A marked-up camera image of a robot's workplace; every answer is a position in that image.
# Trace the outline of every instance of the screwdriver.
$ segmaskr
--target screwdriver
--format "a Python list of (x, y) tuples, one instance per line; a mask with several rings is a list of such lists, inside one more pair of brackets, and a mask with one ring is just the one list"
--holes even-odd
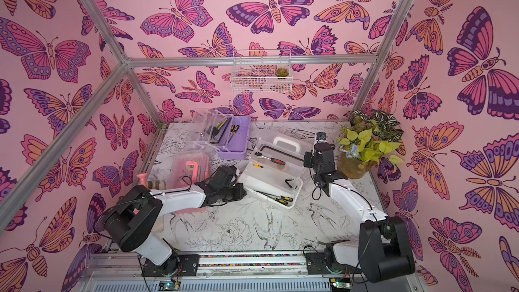
[(256, 152), (256, 156), (261, 157), (261, 158), (269, 159), (270, 161), (272, 161), (273, 163), (276, 163), (276, 164), (278, 164), (278, 165), (285, 166), (285, 165), (287, 164), (287, 163), (285, 163), (284, 161), (279, 160), (279, 159), (276, 159), (276, 158), (269, 158), (269, 157), (265, 157), (265, 156), (263, 155), (263, 153), (261, 153), (261, 152), (259, 152), (259, 151)]
[(288, 202), (294, 202), (293, 198), (284, 197), (282, 195), (278, 197), (277, 195), (274, 195), (274, 194), (269, 194), (269, 193), (260, 192), (260, 191), (257, 191), (257, 192), (262, 193), (263, 195), (266, 195), (268, 198), (272, 198), (276, 202), (279, 202), (283, 205), (288, 205)]

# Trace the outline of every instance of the white handle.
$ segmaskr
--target white handle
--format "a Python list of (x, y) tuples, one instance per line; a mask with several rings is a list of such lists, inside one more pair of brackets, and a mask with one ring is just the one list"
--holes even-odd
[(295, 153), (299, 153), (299, 154), (301, 153), (301, 145), (298, 144), (295, 141), (290, 140), (290, 139), (283, 138), (283, 137), (275, 137), (274, 141), (272, 143), (274, 145), (277, 145), (278, 142), (280, 142), (280, 141), (282, 141), (282, 142), (284, 142), (284, 143), (286, 143), (286, 144), (288, 144), (290, 146), (293, 146), (295, 148), (295, 151), (294, 151)]

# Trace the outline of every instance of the succulent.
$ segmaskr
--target succulent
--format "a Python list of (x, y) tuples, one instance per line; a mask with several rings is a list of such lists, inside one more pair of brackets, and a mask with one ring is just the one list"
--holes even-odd
[(276, 70), (276, 77), (286, 77), (289, 75), (289, 70), (286, 68), (279, 68)]

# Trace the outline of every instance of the wire basket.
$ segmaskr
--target wire basket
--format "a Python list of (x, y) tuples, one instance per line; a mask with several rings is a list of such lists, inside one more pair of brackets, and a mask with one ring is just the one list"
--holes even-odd
[[(277, 92), (290, 94), (292, 92), (292, 68), (289, 50), (264, 49), (263, 56), (250, 59), (255, 50), (241, 49), (233, 51), (232, 72), (230, 85), (233, 93), (250, 91), (253, 93)], [(287, 69), (286, 77), (277, 77), (276, 71)]]

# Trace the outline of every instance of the potted plant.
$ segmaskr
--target potted plant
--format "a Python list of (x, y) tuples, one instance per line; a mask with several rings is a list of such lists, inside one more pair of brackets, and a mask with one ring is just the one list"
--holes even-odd
[[(338, 169), (348, 178), (358, 179), (375, 164), (380, 162), (384, 154), (395, 151), (404, 133), (395, 128), (400, 123), (393, 114), (373, 110), (369, 116), (360, 110), (351, 113), (352, 126), (343, 127), (338, 138), (339, 150), (343, 153), (339, 158)], [(393, 164), (402, 162), (396, 155), (391, 155)]]

